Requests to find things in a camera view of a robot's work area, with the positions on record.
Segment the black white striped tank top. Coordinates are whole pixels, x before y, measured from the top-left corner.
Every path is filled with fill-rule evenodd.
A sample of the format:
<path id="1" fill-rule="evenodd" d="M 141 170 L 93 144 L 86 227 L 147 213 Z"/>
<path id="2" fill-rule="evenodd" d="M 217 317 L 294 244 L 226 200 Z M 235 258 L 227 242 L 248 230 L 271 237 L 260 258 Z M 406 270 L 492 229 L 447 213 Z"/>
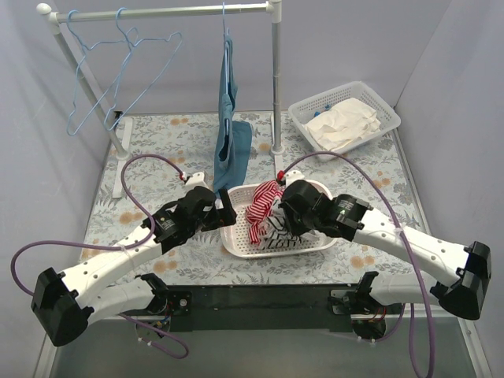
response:
<path id="1" fill-rule="evenodd" d="M 276 248 L 292 248 L 301 243 L 315 242 L 318 240 L 314 232 L 303 235 L 292 235 L 286 224 L 286 218 L 282 209 L 273 209 L 271 214 L 261 224 L 262 229 L 259 237 L 261 250 Z"/>

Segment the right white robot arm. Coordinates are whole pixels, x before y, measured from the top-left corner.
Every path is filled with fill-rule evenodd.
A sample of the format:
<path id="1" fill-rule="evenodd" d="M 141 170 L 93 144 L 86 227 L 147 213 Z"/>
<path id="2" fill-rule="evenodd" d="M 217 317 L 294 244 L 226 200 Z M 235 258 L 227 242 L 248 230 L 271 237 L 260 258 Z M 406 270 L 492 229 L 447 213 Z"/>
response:
<path id="1" fill-rule="evenodd" d="M 365 274 L 352 299 L 362 311 L 428 302 L 466 320 L 480 318 L 491 279 L 491 250 L 486 244 L 464 246 L 400 228 L 367 202 L 352 195 L 329 198 L 306 180 L 287 186 L 280 208 L 293 235 L 320 232 L 376 248 L 419 269 L 411 275 Z"/>

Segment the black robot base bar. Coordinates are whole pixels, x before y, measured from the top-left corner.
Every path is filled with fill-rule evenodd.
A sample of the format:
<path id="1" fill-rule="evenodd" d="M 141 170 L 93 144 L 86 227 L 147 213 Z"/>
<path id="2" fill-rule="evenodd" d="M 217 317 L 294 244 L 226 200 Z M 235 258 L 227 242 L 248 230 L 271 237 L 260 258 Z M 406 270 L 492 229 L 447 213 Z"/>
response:
<path id="1" fill-rule="evenodd" d="M 129 316 L 171 318 L 173 332 L 322 329 L 351 332 L 352 320 L 397 314 L 355 283 L 169 286 L 160 309 L 130 309 Z"/>

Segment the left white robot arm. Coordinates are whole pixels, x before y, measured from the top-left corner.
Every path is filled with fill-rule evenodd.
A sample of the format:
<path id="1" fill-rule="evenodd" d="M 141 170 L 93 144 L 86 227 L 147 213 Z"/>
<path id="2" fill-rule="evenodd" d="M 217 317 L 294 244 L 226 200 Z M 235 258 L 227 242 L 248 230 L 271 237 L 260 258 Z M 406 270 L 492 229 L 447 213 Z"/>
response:
<path id="1" fill-rule="evenodd" d="M 115 251 L 56 272 L 48 268 L 37 278 L 31 309 L 56 347 L 78 338 L 87 327 L 103 318 L 145 309 L 162 313 L 168 304 L 168 288 L 156 276 L 133 282 L 116 282 L 140 265 L 184 245 L 197 232 L 236 223 L 228 192 L 213 193 L 202 186 L 183 198 L 163 205 L 117 245 Z"/>

